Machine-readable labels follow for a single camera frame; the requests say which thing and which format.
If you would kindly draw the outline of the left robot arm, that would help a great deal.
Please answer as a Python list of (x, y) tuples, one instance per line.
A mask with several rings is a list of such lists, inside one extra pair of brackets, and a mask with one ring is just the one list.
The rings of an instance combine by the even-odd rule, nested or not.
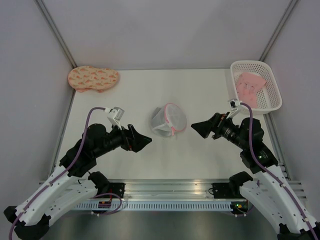
[(109, 180), (90, 170), (97, 158), (117, 148), (137, 153), (151, 142), (152, 138), (138, 133), (131, 124), (113, 126), (110, 132), (98, 123), (86, 127), (39, 189), (22, 204), (4, 210), (11, 223), (8, 238), (16, 234), (21, 240), (39, 240), (59, 218), (87, 199), (115, 197), (121, 201), (122, 197), (110, 191)]

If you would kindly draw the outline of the white mesh laundry bag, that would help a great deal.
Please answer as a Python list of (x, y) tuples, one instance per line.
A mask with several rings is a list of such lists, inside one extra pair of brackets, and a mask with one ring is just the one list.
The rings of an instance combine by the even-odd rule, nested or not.
[(158, 136), (171, 137), (183, 132), (187, 127), (187, 117), (182, 109), (174, 103), (157, 107), (149, 120), (150, 129)]

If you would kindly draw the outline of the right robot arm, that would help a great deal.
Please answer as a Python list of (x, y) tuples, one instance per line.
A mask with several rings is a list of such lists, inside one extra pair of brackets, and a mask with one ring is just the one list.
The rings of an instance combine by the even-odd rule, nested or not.
[(264, 131), (258, 119), (245, 118), (235, 125), (227, 114), (215, 113), (209, 120), (193, 123), (206, 139), (224, 138), (241, 149), (240, 158), (251, 171), (229, 178), (228, 192), (235, 198), (248, 200), (272, 225), (279, 240), (318, 240), (320, 223), (294, 193), (279, 162), (264, 144)]

